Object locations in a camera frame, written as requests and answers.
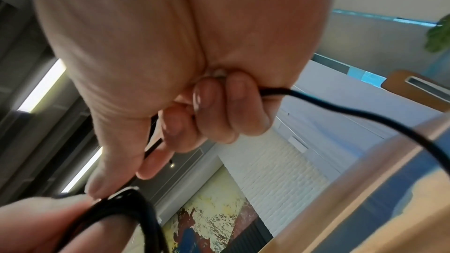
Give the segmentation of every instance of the hand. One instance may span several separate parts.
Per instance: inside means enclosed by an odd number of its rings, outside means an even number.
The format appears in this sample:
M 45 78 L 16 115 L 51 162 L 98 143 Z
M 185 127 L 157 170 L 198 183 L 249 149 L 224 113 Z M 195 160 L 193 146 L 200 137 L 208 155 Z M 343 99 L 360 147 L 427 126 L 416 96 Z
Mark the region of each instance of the hand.
M 0 252 L 52 253 L 67 227 L 91 205 L 86 195 L 31 198 L 0 208 Z M 80 233 L 61 253 L 120 253 L 135 223 L 111 216 Z
M 151 178 L 175 151 L 206 138 L 231 143 L 265 132 L 281 98 L 261 99 L 258 87 L 291 87 L 318 45 L 331 3 L 35 0 L 104 147 L 89 195 L 106 197 L 136 172 Z M 144 161 L 157 112 L 165 142 Z

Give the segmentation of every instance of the ceiling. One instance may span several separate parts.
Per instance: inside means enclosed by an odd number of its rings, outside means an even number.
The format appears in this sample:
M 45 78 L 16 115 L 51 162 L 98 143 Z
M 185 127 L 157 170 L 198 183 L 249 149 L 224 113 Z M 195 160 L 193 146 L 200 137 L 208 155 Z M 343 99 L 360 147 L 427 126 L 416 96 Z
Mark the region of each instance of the ceiling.
M 0 0 L 0 205 L 60 193 L 98 149 L 89 109 L 65 73 L 32 114 L 17 111 L 56 60 L 31 0 Z M 175 167 L 134 183 L 157 203 L 211 146 L 177 154 Z

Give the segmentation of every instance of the finger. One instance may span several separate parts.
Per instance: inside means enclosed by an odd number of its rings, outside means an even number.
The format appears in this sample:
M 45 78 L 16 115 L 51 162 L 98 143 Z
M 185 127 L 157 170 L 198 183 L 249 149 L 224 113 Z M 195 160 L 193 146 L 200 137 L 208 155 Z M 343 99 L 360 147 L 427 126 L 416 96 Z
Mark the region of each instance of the finger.
M 155 133 L 151 137 L 147 147 L 153 145 L 162 136 L 161 120 L 159 119 L 156 123 Z M 165 142 L 161 143 L 161 145 L 145 158 L 136 175 L 139 179 L 153 178 L 169 162 L 174 153 Z
M 93 198 L 105 198 L 126 184 L 141 166 L 151 119 L 105 118 L 95 113 L 92 117 L 103 153 L 86 192 Z
M 93 203 L 87 195 L 30 198 L 0 208 L 0 252 L 27 251 L 62 233 Z
M 174 104 L 164 109 L 159 118 L 164 142 L 173 151 L 189 152 L 206 141 L 182 104 Z
M 61 253 L 121 253 L 133 235 L 136 222 L 126 216 L 110 216 L 91 225 Z
M 198 129 L 207 138 L 221 143 L 238 138 L 228 122 L 225 88 L 217 79 L 204 78 L 195 85 L 194 109 Z
M 225 89 L 228 121 L 236 132 L 254 136 L 270 128 L 282 97 L 262 99 L 256 82 L 244 72 L 229 74 Z

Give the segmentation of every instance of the fluorescent light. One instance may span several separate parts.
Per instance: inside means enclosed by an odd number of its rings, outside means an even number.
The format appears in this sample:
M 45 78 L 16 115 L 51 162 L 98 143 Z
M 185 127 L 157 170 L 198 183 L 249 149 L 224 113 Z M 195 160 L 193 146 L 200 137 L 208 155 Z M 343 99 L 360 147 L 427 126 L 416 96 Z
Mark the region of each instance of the fluorescent light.
M 61 77 L 64 71 L 66 71 L 64 63 L 62 60 L 57 60 L 17 110 L 31 113 L 50 88 L 52 88 L 56 81 Z
M 103 147 L 101 147 L 94 154 L 94 156 L 86 163 L 86 165 L 83 166 L 83 168 L 81 168 L 80 172 L 78 172 L 78 174 L 75 175 L 72 181 L 70 181 L 70 183 L 64 188 L 64 190 L 62 190 L 61 193 L 68 193 L 75 186 L 75 184 L 81 179 L 81 177 L 83 177 L 83 175 L 89 170 L 89 168 L 91 168 L 92 165 L 98 160 L 100 155 L 102 155 L 102 152 Z

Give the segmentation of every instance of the green plant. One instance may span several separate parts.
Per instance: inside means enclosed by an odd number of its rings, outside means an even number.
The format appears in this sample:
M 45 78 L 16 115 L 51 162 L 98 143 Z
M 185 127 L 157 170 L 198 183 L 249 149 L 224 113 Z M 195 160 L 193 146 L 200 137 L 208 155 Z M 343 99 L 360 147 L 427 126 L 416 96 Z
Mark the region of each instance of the green plant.
M 440 52 L 450 48 L 450 14 L 428 30 L 427 38 L 425 49 L 429 52 Z

